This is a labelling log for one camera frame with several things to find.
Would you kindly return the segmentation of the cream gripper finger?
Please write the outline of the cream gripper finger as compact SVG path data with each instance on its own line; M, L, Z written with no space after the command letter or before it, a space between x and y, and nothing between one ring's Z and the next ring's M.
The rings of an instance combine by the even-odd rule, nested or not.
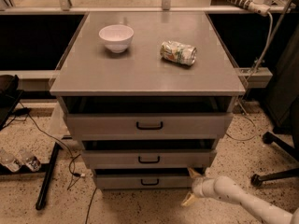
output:
M188 172L189 172L189 175L190 175L190 177L191 177L192 179L199 178L199 177L202 176L201 174L199 174L199 173L198 173L195 169L193 169L193 168L189 168L189 169L188 169Z
M188 192L184 200L181 202L181 206L183 207L190 206L196 201L197 201L197 197L192 192Z

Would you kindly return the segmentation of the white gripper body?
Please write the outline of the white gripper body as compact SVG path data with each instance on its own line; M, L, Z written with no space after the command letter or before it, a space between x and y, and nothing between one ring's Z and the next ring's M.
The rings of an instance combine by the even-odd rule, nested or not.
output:
M192 193L197 198L214 198L214 179L207 177L196 177L192 183Z

